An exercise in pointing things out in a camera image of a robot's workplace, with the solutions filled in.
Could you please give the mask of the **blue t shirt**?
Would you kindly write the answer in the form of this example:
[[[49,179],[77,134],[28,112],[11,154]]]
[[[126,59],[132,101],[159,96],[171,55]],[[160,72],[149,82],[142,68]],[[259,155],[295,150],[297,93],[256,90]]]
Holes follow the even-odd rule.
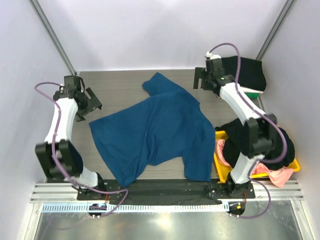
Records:
[[[216,133],[199,101],[160,73],[142,88],[147,99],[89,124],[96,149],[115,179],[129,186],[148,165],[180,157],[186,179],[210,181]]]

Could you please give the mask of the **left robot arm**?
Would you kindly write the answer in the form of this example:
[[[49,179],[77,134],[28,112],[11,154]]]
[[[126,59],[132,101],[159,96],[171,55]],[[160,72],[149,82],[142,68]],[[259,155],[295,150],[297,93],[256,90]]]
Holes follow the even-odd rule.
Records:
[[[35,154],[45,176],[51,180],[63,180],[76,186],[76,190],[88,191],[95,200],[106,194],[102,177],[84,166],[80,153],[72,144],[74,122],[85,120],[85,115],[102,108],[102,103],[84,80],[76,75],[64,77],[53,96],[43,94],[54,104],[51,126],[43,143],[35,146]]]

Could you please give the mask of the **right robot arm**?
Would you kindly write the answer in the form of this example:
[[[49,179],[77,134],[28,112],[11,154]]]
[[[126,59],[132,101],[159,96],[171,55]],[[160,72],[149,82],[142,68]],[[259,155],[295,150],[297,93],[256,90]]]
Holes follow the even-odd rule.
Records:
[[[239,118],[242,129],[240,154],[224,184],[211,188],[212,199],[240,199],[250,188],[252,172],[276,147],[277,127],[274,114],[266,114],[243,92],[232,75],[227,75],[219,55],[206,53],[205,67],[196,67],[193,88],[212,91],[224,100]]]

